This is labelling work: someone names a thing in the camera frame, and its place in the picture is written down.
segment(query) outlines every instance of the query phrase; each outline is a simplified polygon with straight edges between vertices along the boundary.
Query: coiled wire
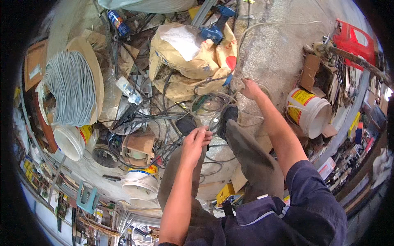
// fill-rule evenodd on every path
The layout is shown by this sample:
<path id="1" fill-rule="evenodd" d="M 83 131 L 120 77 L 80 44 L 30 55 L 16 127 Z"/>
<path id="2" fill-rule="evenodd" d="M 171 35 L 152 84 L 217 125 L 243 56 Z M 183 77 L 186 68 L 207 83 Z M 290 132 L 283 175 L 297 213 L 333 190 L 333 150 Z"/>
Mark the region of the coiled wire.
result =
<path id="1" fill-rule="evenodd" d="M 93 106 L 98 113 L 93 73 L 80 52 L 58 52 L 48 61 L 43 81 L 56 99 L 54 124 L 81 127 L 89 124 Z"/>

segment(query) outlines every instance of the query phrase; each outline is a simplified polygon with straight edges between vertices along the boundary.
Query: black shoe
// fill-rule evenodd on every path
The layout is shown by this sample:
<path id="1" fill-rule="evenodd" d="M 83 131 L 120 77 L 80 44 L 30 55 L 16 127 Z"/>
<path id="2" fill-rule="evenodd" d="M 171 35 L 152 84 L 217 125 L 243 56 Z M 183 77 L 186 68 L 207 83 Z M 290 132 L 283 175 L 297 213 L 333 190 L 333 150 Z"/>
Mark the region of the black shoe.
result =
<path id="1" fill-rule="evenodd" d="M 238 107 L 234 104 L 226 106 L 220 114 L 219 128 L 217 129 L 217 135 L 226 140 L 226 124 L 228 120 L 237 121 L 238 119 Z"/>
<path id="2" fill-rule="evenodd" d="M 175 125 L 179 129 L 180 133 L 185 137 L 189 135 L 195 128 L 197 128 L 196 122 L 192 116 L 186 115 L 180 120 L 175 122 Z"/>

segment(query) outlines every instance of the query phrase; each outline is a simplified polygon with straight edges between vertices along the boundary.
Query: red plastic chair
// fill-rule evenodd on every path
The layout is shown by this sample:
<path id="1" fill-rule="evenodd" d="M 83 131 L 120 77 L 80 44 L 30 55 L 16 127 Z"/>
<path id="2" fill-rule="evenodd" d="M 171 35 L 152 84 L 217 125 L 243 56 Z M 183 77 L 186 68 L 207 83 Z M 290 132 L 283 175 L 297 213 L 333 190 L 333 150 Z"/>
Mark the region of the red plastic chair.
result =
<path id="1" fill-rule="evenodd" d="M 336 29 L 336 33 L 333 35 L 333 40 L 336 46 L 342 50 L 352 53 L 353 55 L 363 57 L 367 62 L 375 66 L 375 50 L 373 39 L 360 28 L 357 28 L 340 19 L 336 19 L 336 21 L 338 28 Z M 355 30 L 365 36 L 368 42 L 366 46 L 359 43 Z M 364 70 L 361 66 L 349 61 L 348 59 L 345 59 L 344 64 L 358 68 L 361 71 Z"/>

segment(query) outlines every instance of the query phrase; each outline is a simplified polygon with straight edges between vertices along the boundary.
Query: concrete floor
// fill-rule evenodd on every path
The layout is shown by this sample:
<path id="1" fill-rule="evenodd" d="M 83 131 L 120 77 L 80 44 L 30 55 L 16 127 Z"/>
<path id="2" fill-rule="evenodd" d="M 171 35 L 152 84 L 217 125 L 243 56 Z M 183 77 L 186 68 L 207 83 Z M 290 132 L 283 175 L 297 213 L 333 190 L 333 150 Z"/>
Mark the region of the concrete floor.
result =
<path id="1" fill-rule="evenodd" d="M 247 3 L 242 1 L 241 15 L 236 23 L 236 37 L 245 31 L 247 26 Z M 370 35 L 372 30 L 358 7 L 351 0 L 262 0 L 256 1 L 251 8 L 250 26 L 262 22 L 291 22 L 304 23 L 320 20 L 322 23 L 291 25 L 267 24 L 250 30 L 245 37 L 236 67 L 231 88 L 237 90 L 242 87 L 240 78 L 248 77 L 266 86 L 271 99 L 279 111 L 282 111 L 285 98 L 298 82 L 303 65 L 302 46 L 320 41 L 323 35 L 332 32 L 335 20 L 339 18 L 349 22 Z M 49 36 L 47 59 L 63 49 L 69 40 L 80 35 L 84 29 L 92 29 L 103 33 L 101 21 L 91 0 L 63 0 L 56 7 L 52 28 Z M 239 109 L 253 115 L 260 115 L 256 103 L 238 96 Z M 244 124 L 256 123 L 259 119 L 240 115 Z M 157 132 L 156 124 L 152 129 Z M 246 130 L 256 136 L 265 136 L 263 124 L 246 127 Z M 262 145 L 269 146 L 265 138 Z M 224 144 L 222 139 L 214 138 L 212 145 Z M 208 154 L 216 160 L 227 160 L 233 157 L 229 147 L 212 148 Z M 130 198 L 121 189 L 120 182 L 112 182 L 102 178 L 103 174 L 124 176 L 118 168 L 105 168 L 95 162 L 81 160 L 78 162 L 67 159 L 65 165 L 72 170 L 72 177 L 84 180 L 96 186 L 107 198 L 117 201 Z M 239 165 L 235 159 L 223 164 L 222 170 L 207 176 L 203 183 L 224 180 L 228 182 Z M 206 164 L 201 173 L 206 174 L 217 170 L 218 166 Z M 200 188 L 197 198 L 214 200 L 223 184 Z M 160 217 L 161 212 L 152 212 L 149 216 Z"/>

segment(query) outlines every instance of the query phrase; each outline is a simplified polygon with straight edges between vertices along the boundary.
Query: blue spray can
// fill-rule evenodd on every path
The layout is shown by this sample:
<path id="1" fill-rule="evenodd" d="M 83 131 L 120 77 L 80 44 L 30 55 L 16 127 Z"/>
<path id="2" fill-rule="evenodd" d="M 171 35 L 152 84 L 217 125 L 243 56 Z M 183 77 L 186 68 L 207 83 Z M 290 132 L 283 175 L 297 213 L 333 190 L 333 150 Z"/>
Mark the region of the blue spray can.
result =
<path id="1" fill-rule="evenodd" d="M 130 36 L 130 28 L 125 23 L 123 23 L 122 17 L 115 10 L 111 10 L 108 12 L 108 18 L 118 29 L 119 33 L 122 36 L 126 38 Z"/>

